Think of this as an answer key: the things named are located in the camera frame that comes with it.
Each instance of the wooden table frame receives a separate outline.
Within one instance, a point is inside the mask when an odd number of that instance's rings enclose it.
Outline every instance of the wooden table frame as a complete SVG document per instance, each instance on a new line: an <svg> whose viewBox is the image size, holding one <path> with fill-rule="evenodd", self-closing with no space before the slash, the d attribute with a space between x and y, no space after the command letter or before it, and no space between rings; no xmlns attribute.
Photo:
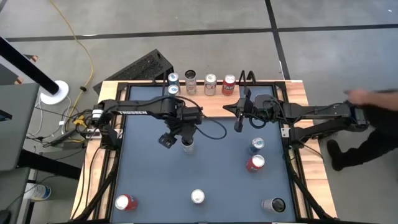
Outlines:
<svg viewBox="0 0 398 224"><path fill-rule="evenodd" d="M99 95L98 102L107 99L119 99L125 100L129 97L129 88L128 86L162 86L162 81L105 81L103 82L103 86L101 89L101 93ZM198 80L198 88L203 86L203 80ZM305 89L302 81L295 81L295 80L258 80L256 83L253 83L251 80L247 81L248 86L264 86L269 85L272 86L273 92L275 95L278 96L278 99L283 101L288 101L290 103L298 103L302 106L308 106L307 96L305 94ZM235 96L229 98L229 100L233 101L232 103L237 102L239 98L239 91L235 91ZM201 100L200 94L195 98L192 98L196 101L199 105ZM212 113L215 116L226 116L223 111L218 110L215 111L206 111L203 110L205 114ZM112 123L115 125L123 125L124 118L117 116L116 119ZM303 120L299 121L295 126L301 128L307 128L312 126L312 120ZM86 150L86 157L85 163L90 164L93 160L93 155L96 149L100 145L100 140L95 139L91 140L88 144ZM316 151L320 152L318 141L316 140L309 140L306 145L314 148ZM295 171L298 173L299 177L301 178L302 182L307 186L308 190L311 192L313 197L317 200L317 202L323 207L323 209L331 216L336 217L335 206L333 203L333 199L331 197L330 187L328 184L328 179L326 176L325 168L323 166L323 161L314 155L310 151L306 151L304 149L299 150L290 150L290 155L294 156L293 167ZM95 193L98 190L98 186L100 183L104 181L107 174L109 173L115 158L114 151L105 151L100 150L93 161L93 169L91 171L91 182L90 182L90 191L88 192L88 200L90 201ZM88 166L85 167L82 172L85 172L85 176L88 177L89 168ZM292 199L295 205L295 216L296 218L312 218L313 212L311 211L310 207L308 206L308 202L303 198L300 190L296 186L296 184L289 178L290 188L292 190ZM82 175L80 177L78 189L76 192L75 203L73 204L72 213L75 211L76 207L78 206L78 202L80 200L81 190L82 190ZM85 208L86 204L86 196L87 196L87 186L88 180L85 179L85 187L83 189L83 198L81 199L80 206L76 212L75 217L77 217ZM91 214L90 219L105 219L109 221L111 216L111 209L113 206L113 198L114 198L114 188L116 187L116 180L108 187L106 192L103 194L102 201L100 206L97 206L94 212Z"/></svg>

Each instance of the soda can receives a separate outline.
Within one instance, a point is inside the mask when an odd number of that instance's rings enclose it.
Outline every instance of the soda can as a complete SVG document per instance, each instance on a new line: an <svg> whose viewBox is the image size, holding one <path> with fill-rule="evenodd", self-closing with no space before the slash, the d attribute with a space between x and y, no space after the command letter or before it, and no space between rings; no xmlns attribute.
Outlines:
<svg viewBox="0 0 398 224"><path fill-rule="evenodd" d="M226 96L231 96L235 89L235 76L226 75L223 81L223 94Z"/></svg>
<svg viewBox="0 0 398 224"><path fill-rule="evenodd" d="M255 139L253 139L253 141L251 141L251 144L248 148L248 153L249 153L249 155L254 156L263 147L264 147L264 140L262 140L262 138L255 138Z"/></svg>
<svg viewBox="0 0 398 224"><path fill-rule="evenodd" d="M266 160L261 155L254 155L246 163L246 169L249 172L257 172L259 169L261 169L264 166L265 163Z"/></svg>
<svg viewBox="0 0 398 224"><path fill-rule="evenodd" d="M182 146L184 148L184 152L187 154L193 154L195 152L195 147L193 146L193 139L190 141L186 141L181 139Z"/></svg>
<svg viewBox="0 0 398 224"><path fill-rule="evenodd" d="M167 79L169 80L169 85L176 85L180 88L180 80L178 80L179 76L177 73L170 73Z"/></svg>
<svg viewBox="0 0 398 224"><path fill-rule="evenodd" d="M217 78L214 74L208 74L205 77L205 94L213 96L216 94Z"/></svg>
<svg viewBox="0 0 398 224"><path fill-rule="evenodd" d="M132 195L124 194L118 196L114 204L121 211L135 210L138 207L138 200Z"/></svg>
<svg viewBox="0 0 398 224"><path fill-rule="evenodd" d="M270 212L280 213L286 209L286 204L281 198L271 198L263 200L261 202L261 207Z"/></svg>
<svg viewBox="0 0 398 224"><path fill-rule="evenodd" d="M191 200L195 204L200 204L205 200L205 193L200 189L193 190Z"/></svg>
<svg viewBox="0 0 398 224"><path fill-rule="evenodd" d="M177 85L170 85L167 89L169 96L175 96L178 93L179 87Z"/></svg>
<svg viewBox="0 0 398 224"><path fill-rule="evenodd" d="M185 72L185 86L189 95L197 93L197 74L195 71L188 70Z"/></svg>

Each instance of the white bucket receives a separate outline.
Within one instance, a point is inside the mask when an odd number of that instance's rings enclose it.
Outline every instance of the white bucket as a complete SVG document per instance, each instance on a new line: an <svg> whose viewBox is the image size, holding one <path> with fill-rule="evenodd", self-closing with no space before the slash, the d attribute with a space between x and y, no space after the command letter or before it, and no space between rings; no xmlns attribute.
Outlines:
<svg viewBox="0 0 398 224"><path fill-rule="evenodd" d="M25 188L24 199L46 200L51 195L51 187L27 183Z"/></svg>

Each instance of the person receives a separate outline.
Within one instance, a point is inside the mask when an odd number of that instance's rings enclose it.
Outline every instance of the person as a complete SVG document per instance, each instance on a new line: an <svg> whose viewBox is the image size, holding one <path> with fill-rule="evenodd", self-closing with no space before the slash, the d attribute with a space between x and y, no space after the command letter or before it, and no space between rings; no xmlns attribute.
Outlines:
<svg viewBox="0 0 398 224"><path fill-rule="evenodd" d="M336 171L369 162L398 147L398 90L351 90L346 94L349 102L364 110L374 131L358 148L346 152L340 150L335 140L327 142L332 168Z"/></svg>

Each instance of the gray floor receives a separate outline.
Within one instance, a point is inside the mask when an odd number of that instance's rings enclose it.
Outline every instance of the gray floor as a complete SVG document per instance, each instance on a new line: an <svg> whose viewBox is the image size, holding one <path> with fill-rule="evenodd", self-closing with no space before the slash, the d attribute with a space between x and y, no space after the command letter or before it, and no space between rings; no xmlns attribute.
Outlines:
<svg viewBox="0 0 398 224"><path fill-rule="evenodd" d="M176 30L270 28L263 0L54 0L76 34L120 34ZM278 27L356 26L398 24L394 0L271 0ZM62 18L47 0L8 0L0 13L0 35L43 37L70 35ZM280 33L291 79L304 80L312 105L345 100L343 90L383 89L398 85L397 29ZM253 70L259 79L282 79L271 33L190 35L84 40L95 66L92 84L153 49L159 49L177 72L239 75ZM37 66L53 79L65 80L74 100L88 78L90 66L74 41L13 42L21 52L39 56ZM78 108L91 108L97 95L83 95ZM68 106L46 106L62 112ZM35 111L30 130L37 129ZM42 134L57 128L59 116L45 113ZM369 132L335 136L344 149L357 146ZM32 149L33 143L26 142ZM363 166L335 172L321 142L325 166L338 216L342 220L395 223L398 220L398 152ZM73 199L38 203L32 223L64 222ZM50 208L63 211L47 216Z"/></svg>

